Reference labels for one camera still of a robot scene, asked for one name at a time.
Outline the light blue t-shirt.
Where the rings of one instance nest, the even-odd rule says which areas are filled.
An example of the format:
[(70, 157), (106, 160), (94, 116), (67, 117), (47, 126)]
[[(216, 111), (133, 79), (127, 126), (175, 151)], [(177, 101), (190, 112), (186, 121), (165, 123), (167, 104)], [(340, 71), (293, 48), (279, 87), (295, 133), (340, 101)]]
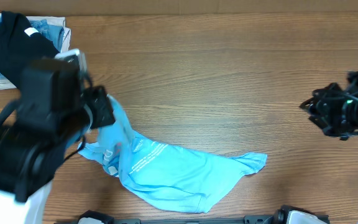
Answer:
[(79, 153), (155, 208), (207, 213), (243, 176), (266, 164), (263, 153), (224, 157), (153, 141), (133, 130), (123, 107), (108, 98), (115, 123), (99, 128), (96, 142)]

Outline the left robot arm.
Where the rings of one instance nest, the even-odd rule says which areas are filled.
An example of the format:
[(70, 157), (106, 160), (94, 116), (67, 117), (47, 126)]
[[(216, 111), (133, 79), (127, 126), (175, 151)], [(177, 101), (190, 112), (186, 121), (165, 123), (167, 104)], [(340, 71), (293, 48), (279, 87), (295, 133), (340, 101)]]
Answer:
[(0, 223), (41, 223), (67, 149), (115, 119), (78, 49), (32, 61), (19, 81), (20, 97), (0, 112)]

